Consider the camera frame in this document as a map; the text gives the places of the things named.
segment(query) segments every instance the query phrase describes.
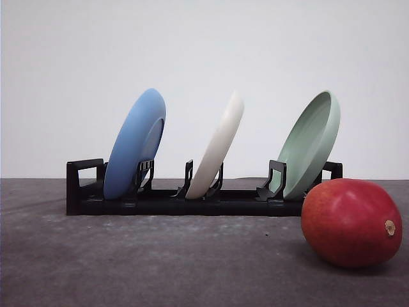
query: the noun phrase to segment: plate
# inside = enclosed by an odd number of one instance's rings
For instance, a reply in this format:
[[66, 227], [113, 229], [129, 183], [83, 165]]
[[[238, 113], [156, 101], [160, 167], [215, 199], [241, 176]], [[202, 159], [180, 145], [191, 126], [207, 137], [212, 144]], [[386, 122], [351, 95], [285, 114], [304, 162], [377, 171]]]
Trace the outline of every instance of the plate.
[[153, 88], [146, 90], [129, 111], [116, 138], [105, 173], [105, 199], [113, 200], [128, 192], [138, 163], [155, 158], [165, 118], [160, 93]]
[[[334, 146], [341, 110], [334, 94], [320, 93], [295, 123], [278, 157], [287, 164], [284, 199], [301, 199], [320, 174]], [[270, 190], [280, 186], [281, 174], [274, 171]]]
[[235, 91], [190, 183], [186, 193], [188, 200], [200, 198], [206, 194], [235, 138], [243, 112], [243, 100]]

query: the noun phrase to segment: gray tabletop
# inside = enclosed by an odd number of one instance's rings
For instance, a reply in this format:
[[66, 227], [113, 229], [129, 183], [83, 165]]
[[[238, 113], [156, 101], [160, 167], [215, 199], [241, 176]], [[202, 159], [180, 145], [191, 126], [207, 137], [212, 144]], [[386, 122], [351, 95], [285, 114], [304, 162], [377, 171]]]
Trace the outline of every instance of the gray tabletop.
[[[378, 183], [405, 227], [409, 180]], [[299, 217], [65, 216], [65, 180], [1, 181], [4, 307], [408, 306], [408, 255], [406, 228], [392, 260], [350, 271], [314, 254]]]

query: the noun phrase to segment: white wall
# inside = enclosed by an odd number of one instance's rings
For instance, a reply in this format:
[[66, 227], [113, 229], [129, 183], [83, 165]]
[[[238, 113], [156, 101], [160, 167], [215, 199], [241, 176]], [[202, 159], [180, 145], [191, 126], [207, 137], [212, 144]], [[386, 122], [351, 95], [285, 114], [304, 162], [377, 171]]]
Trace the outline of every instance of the white wall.
[[246, 110], [227, 177], [266, 176], [332, 90], [346, 177], [409, 178], [409, 1], [2, 1], [4, 178], [109, 158], [136, 98], [167, 104], [157, 177], [196, 167], [234, 89]]

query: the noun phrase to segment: sage green plate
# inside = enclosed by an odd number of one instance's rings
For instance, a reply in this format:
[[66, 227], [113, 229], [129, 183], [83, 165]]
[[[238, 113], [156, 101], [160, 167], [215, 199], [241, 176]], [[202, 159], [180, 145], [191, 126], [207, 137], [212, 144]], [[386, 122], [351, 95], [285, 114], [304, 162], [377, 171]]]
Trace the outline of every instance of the sage green plate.
[[[289, 133], [278, 157], [287, 164], [284, 199], [298, 200], [324, 167], [334, 146], [341, 110], [335, 96], [324, 91], [306, 107]], [[281, 174], [273, 172], [270, 190], [280, 186]]]

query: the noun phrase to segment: dish rack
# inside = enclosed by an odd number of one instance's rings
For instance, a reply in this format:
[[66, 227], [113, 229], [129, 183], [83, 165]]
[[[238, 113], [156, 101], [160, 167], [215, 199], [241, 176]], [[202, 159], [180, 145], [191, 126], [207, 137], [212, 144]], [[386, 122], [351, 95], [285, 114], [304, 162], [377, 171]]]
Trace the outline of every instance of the dish rack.
[[[301, 200], [284, 200], [286, 187], [286, 163], [270, 160], [268, 179], [255, 190], [222, 189], [223, 164], [215, 183], [205, 196], [198, 200], [186, 200], [193, 174], [193, 160], [186, 162], [183, 187], [177, 189], [153, 189], [154, 160], [141, 161], [130, 191], [117, 200], [104, 199], [104, 177], [108, 162], [103, 159], [73, 161], [66, 164], [66, 214], [74, 215], [201, 215], [201, 216], [300, 216]], [[96, 168], [96, 180], [80, 186], [79, 171]], [[276, 192], [268, 186], [273, 171], [281, 174], [281, 183]], [[331, 172], [331, 179], [342, 178], [343, 165], [326, 162], [323, 171]], [[143, 178], [149, 177], [142, 187]], [[321, 183], [322, 171], [306, 191]]]

